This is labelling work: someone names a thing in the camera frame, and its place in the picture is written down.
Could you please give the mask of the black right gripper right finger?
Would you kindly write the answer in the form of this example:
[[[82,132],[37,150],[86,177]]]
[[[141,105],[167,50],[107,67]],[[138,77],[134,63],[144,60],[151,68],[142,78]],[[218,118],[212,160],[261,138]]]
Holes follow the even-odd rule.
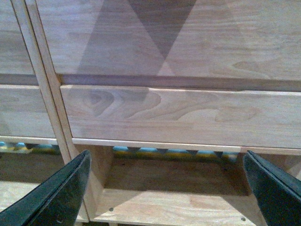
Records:
[[[252,151],[244,155],[243,167],[266,224],[299,226],[301,181]]]

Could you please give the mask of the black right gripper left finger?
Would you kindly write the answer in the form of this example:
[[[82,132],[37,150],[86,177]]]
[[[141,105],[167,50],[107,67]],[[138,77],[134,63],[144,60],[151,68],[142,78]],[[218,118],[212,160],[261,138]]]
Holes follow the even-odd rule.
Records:
[[[2,226],[73,226],[87,189],[91,153],[83,151],[0,213]]]

